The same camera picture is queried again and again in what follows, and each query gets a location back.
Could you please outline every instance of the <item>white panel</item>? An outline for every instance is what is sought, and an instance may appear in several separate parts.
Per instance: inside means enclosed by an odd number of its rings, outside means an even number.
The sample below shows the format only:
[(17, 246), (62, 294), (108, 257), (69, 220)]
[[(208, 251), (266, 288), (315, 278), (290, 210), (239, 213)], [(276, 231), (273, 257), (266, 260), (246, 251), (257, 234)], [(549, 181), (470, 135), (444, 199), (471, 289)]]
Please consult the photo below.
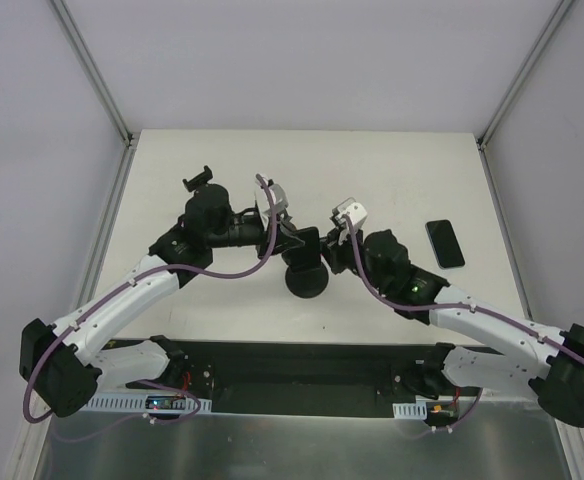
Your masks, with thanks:
[(70, 0), (131, 128), (482, 133), (557, 0)]
[(21, 329), (68, 311), (121, 153), (46, 2), (0, 1), (0, 478)]
[(584, 2), (488, 153), (533, 312), (584, 325)]

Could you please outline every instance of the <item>metal sheet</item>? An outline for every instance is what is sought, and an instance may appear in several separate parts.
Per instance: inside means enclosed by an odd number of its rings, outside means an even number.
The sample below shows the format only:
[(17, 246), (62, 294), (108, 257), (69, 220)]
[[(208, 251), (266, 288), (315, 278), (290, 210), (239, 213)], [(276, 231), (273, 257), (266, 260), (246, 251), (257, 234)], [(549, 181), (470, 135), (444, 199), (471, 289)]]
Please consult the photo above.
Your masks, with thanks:
[[(56, 420), (55, 428), (76, 438), (117, 418), (79, 413)], [(49, 439), (36, 478), (570, 478), (554, 423), (529, 405), (482, 402), (452, 435), (409, 438), (423, 427), (395, 420), (234, 415), (202, 415), (161, 427), (133, 419), (78, 444)]]

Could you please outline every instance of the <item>white tabletop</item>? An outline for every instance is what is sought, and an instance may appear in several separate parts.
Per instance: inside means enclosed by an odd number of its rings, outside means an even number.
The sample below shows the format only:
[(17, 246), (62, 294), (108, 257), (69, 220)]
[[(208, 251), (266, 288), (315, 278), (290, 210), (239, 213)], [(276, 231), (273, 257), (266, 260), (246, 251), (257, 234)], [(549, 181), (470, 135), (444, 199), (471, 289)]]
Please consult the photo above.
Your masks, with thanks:
[[(416, 265), (475, 297), (523, 315), (492, 198), (470, 134), (144, 130), (125, 187), (98, 291), (116, 282), (174, 225), (190, 195), (182, 179), (203, 165), (230, 192), (235, 211), (252, 206), (254, 175), (279, 183), (299, 228), (332, 228), (331, 210), (355, 197), (368, 210), (366, 233), (391, 228)], [(449, 219), (466, 266), (441, 270), (425, 223)], [(257, 261), (253, 248), (214, 251), (210, 270), (237, 272)], [(349, 272), (330, 277), (319, 297), (285, 287), (273, 258), (242, 280), (199, 276), (141, 315), (120, 338), (476, 344), (405, 320), (375, 300)]]

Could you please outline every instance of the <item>black smartphone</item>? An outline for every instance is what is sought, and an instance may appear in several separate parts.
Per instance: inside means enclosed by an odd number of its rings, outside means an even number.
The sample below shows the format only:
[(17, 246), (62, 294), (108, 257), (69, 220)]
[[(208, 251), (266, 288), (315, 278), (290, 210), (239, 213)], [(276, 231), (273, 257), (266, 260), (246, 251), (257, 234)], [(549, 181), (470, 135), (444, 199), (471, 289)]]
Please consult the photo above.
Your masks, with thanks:
[(461, 246), (449, 220), (436, 220), (425, 224), (428, 236), (441, 268), (455, 268), (465, 265)]

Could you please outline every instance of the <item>cable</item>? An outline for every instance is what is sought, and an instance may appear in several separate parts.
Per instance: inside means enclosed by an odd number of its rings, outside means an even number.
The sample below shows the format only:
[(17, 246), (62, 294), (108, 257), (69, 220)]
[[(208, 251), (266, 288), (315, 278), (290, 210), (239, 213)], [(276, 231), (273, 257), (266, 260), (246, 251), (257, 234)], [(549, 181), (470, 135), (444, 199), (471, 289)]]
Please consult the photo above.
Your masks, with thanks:
[[(193, 400), (194, 403), (196, 404), (196, 408), (193, 411), (188, 412), (185, 415), (181, 415), (177, 419), (174, 419), (174, 420), (161, 420), (160, 418), (154, 418), (154, 422), (153, 423), (156, 423), (157, 425), (170, 425), (170, 424), (173, 424), (173, 423), (183, 422), (183, 421), (187, 420), (188, 418), (196, 415), (201, 410), (201, 401), (197, 397), (195, 397), (194, 395), (192, 395), (190, 392), (188, 392), (186, 390), (181, 390), (181, 389), (178, 389), (178, 388), (166, 387), (165, 385), (160, 385), (158, 383), (151, 382), (150, 380), (140, 380), (138, 383), (141, 383), (143, 385), (147, 385), (147, 386), (152, 387), (152, 388), (156, 388), (158, 390), (162, 390), (162, 391), (166, 391), (166, 392), (175, 392), (175, 393), (178, 393), (182, 397), (187, 397), (187, 398)], [(115, 422), (112, 422), (110, 425), (102, 428), (101, 430), (98, 430), (96, 432), (92, 432), (89, 435), (85, 435), (85, 436), (79, 437), (79, 438), (64, 438), (64, 437), (61, 437), (58, 434), (58, 432), (56, 431), (56, 429), (54, 428), (54, 426), (52, 426), (51, 430), (52, 430), (52, 435), (59, 442), (62, 442), (62, 443), (70, 443), (70, 444), (81, 443), (81, 442), (85, 442), (87, 440), (91, 440), (92, 438), (98, 437), (99, 435), (102, 435), (103, 433), (112, 430), (114, 427), (117, 427), (117, 426), (121, 425), (122, 423), (127, 422), (128, 420), (132, 420), (133, 418), (146, 418), (146, 415), (147, 414), (141, 414), (141, 415), (139, 415), (138, 413), (132, 413), (130, 415), (126, 415), (125, 417), (119, 418), (118, 420), (116, 420)]]
[(474, 398), (472, 405), (470, 405), (470, 407), (465, 412), (463, 412), (463, 414), (459, 417), (459, 419), (456, 422), (454, 422), (452, 425), (448, 425), (447, 427), (429, 428), (428, 430), (425, 430), (425, 431), (423, 431), (417, 435), (414, 435), (414, 436), (406, 436), (406, 435), (403, 435), (403, 436), (410, 439), (410, 440), (418, 440), (420, 438), (427, 437), (428, 435), (434, 434), (434, 433), (441, 433), (441, 432), (452, 433), (454, 430), (456, 430), (458, 427), (460, 427), (464, 422), (466, 422), (467, 419), (470, 418), (470, 416), (476, 411), (476, 407), (479, 405), (479, 401), (481, 400), (482, 396), (483, 396), (483, 389), (480, 389), (479, 393), (477, 393), (476, 397)]
[[(275, 211), (274, 199), (272, 198), (272, 192), (270, 192), (270, 187), (268, 186), (268, 183), (259, 174), (256, 175), (256, 179), (259, 182), (259, 184), (261, 185), (261, 188), (263, 188), (263, 191), (265, 192), (265, 196), (268, 200), (268, 205), (270, 207), (270, 212), (274, 212)], [(198, 268), (198, 267), (193, 267), (192, 265), (178, 265), (178, 264), (177, 265), (163, 265), (161, 267), (151, 268), (150, 270), (147, 270), (147, 271), (137, 275), (136, 277), (134, 277), (134, 281), (139, 282), (150, 275), (153, 275), (153, 274), (159, 273), (159, 272), (163, 272), (166, 270), (186, 270), (188, 272), (196, 273), (198, 275), (204, 275), (204, 276), (212, 277), (212, 278), (221, 278), (221, 279), (225, 279), (225, 280), (237, 280), (239, 278), (245, 278), (249, 275), (252, 275), (256, 271), (258, 271), (261, 267), (263, 267), (263, 265), (265, 265), (266, 262), (272, 256), (272, 252), (274, 252), (274, 247), (276, 245), (276, 230), (277, 230), (276, 223), (277, 223), (276, 217), (273, 217), (270, 219), (270, 239), (268, 242), (268, 248), (266, 249), (265, 254), (263, 255), (263, 258), (261, 258), (261, 260), (259, 260), (259, 262), (256, 265), (254, 265), (252, 268), (249, 268), (248, 270), (246, 270), (244, 272), (218, 273), (218, 272), (210, 272), (208, 270), (204, 270), (204, 269)], [(103, 307), (103, 305), (107, 304), (110, 300), (112, 300), (114, 297), (116, 297), (121, 292), (123, 292), (124, 290), (126, 290), (127, 288), (129, 288), (131, 286), (132, 286), (132, 283), (125, 282), (122, 285), (119, 285), (118, 287), (116, 287), (114, 290), (112, 290), (107, 295), (103, 296), (103, 298), (101, 298), (99, 301), (95, 302), (94, 305), (92, 305), (90, 308), (88, 308), (76, 320), (76, 326), (77, 327), (80, 326), (82, 323), (84, 323), (88, 319), (88, 317), (90, 317), (90, 315), (94, 314), (97, 310), (99, 310), (101, 307)], [(41, 415), (40, 417), (32, 416), (32, 414), (30, 412), (30, 402), (32, 400), (32, 392), (34, 390), (34, 384), (36, 383), (36, 380), (37, 380), (39, 374), (41, 373), (43, 366), (46, 364), (46, 362), (48, 361), (48, 359), (50, 358), (52, 353), (56, 350), (56, 348), (59, 345), (61, 345), (61, 343), (68, 337), (68, 335), (70, 335), (70, 333), (72, 333), (72, 331), (73, 331), (72, 326), (69, 326), (68, 328), (66, 328), (63, 331), (63, 333), (61, 333), (61, 335), (59, 335), (50, 344), (50, 346), (47, 348), (47, 350), (45, 350), (45, 352), (43, 352), (43, 355), (41, 355), (41, 358), (39, 358), (39, 361), (37, 362), (34, 369), (32, 370), (32, 373), (30, 375), (30, 379), (28, 380), (28, 385), (25, 388), (25, 394), (23, 395), (23, 416), (25, 417), (25, 419), (29, 423), (41, 423), (44, 420), (48, 419), (53, 413), (52, 410), (49, 410), (46, 413), (44, 413), (43, 415)]]
[[(191, 393), (187, 392), (185, 389), (183, 390), (179, 390), (178, 388), (171, 388), (171, 387), (166, 387), (165, 385), (160, 385), (158, 383), (154, 383), (151, 382), (150, 380), (140, 380), (138, 383), (142, 383), (144, 385), (153, 387), (153, 388), (157, 388), (163, 391), (170, 391), (170, 392), (176, 392), (178, 394), (180, 394), (182, 397), (188, 397), (191, 400), (194, 400), (194, 403), (196, 404), (196, 408), (191, 411), (188, 412), (185, 415), (181, 415), (179, 418), (174, 419), (174, 420), (161, 420), (160, 418), (156, 418), (153, 417), (153, 421), (151, 421), (151, 424), (157, 424), (157, 425), (171, 425), (174, 423), (180, 423), (183, 422), (191, 417), (193, 417), (194, 415), (196, 415), (200, 410), (201, 410), (201, 401), (195, 397), (194, 395), (192, 395)], [(56, 431), (55, 425), (54, 423), (50, 424), (50, 431), (52, 432), (52, 436), (54, 437), (55, 440), (62, 442), (62, 443), (68, 443), (68, 444), (76, 444), (76, 443), (81, 443), (81, 442), (85, 442), (86, 440), (91, 440), (92, 438), (98, 437), (99, 435), (113, 429), (116, 426), (121, 425), (122, 423), (127, 422), (128, 420), (131, 420), (133, 418), (147, 418), (148, 414), (144, 413), (144, 414), (137, 414), (137, 413), (133, 413), (131, 415), (126, 415), (125, 417), (122, 417), (120, 419), (118, 419), (115, 422), (112, 422), (110, 425), (108, 425), (107, 427), (102, 428), (101, 430), (98, 430), (96, 432), (93, 432), (89, 435), (85, 435), (83, 437), (79, 437), (79, 438), (65, 438), (62, 437), (61, 435), (59, 435), (59, 433)], [(47, 473), (45, 476), (46, 480), (50, 480), (52, 478), (52, 472), (54, 471), (54, 463), (52, 460), (52, 445), (48, 445), (48, 463), (47, 463)]]
[(457, 403), (459, 402), (459, 397), (461, 396), (461, 387), (456, 387), (454, 392), (454, 398), (452, 399), (452, 403), (450, 405), (454, 405), (457, 407)]
[[(345, 218), (345, 222), (347, 223), (348, 230), (350, 232), (350, 238), (355, 239), (356, 238), (356, 230), (354, 229), (354, 226), (352, 225), (352, 220), (350, 220), (349, 215), (344, 215), (344, 218)], [(472, 312), (483, 313), (485, 315), (489, 315), (490, 317), (496, 318), (497, 320), (501, 320), (502, 322), (505, 322), (508, 325), (510, 325), (518, 330), (521, 330), (522, 332), (527, 333), (528, 335), (534, 337), (536, 340), (538, 340), (540, 342), (546, 343), (546, 344), (550, 345), (551, 347), (556, 348), (559, 352), (564, 353), (565, 355), (569, 356), (570, 358), (572, 358), (573, 360), (577, 361), (578, 363), (580, 363), (581, 365), (584, 366), (584, 358), (582, 356), (578, 355), (577, 353), (574, 353), (572, 350), (565, 347), (564, 345), (561, 345), (560, 343), (552, 340), (551, 338), (549, 338), (547, 336), (542, 337), (539, 332), (528, 327), (527, 325), (523, 325), (523, 324), (517, 322), (516, 320), (513, 320), (513, 319), (511, 319), (511, 318), (509, 318), (509, 317), (507, 317), (499, 312), (495, 312), (494, 310), (490, 310), (490, 309), (485, 308), (485, 307), (468, 305), (466, 303), (461, 303), (461, 302), (459, 302), (459, 303), (438, 303), (438, 304), (432, 304), (432, 305), (419, 305), (419, 306), (401, 305), (398, 303), (391, 302), (390, 300), (383, 297), (379, 292), (377, 292), (376, 289), (370, 283), (370, 280), (368, 280), (368, 278), (365, 274), (365, 270), (363, 269), (363, 262), (361, 261), (361, 253), (359, 252), (359, 249), (358, 249), (355, 241), (352, 242), (352, 249), (354, 250), (354, 261), (356, 263), (356, 268), (358, 270), (359, 277), (361, 277), (363, 284), (367, 287), (369, 292), (377, 300), (379, 300), (381, 303), (383, 303), (384, 305), (387, 305), (388, 307), (393, 308), (394, 310), (399, 310), (402, 312), (425, 312), (425, 311), (430, 311), (430, 310), (444, 310), (444, 309), (455, 309), (456, 308), (456, 309), (462, 309), (462, 310), (470, 310)]]
[(245, 215), (247, 213), (257, 213), (258, 211), (259, 211), (259, 209), (256, 207), (248, 207), (244, 210), (241, 210), (239, 213), (236, 214), (236, 216), (241, 218), (241, 217), (243, 217), (243, 215)]

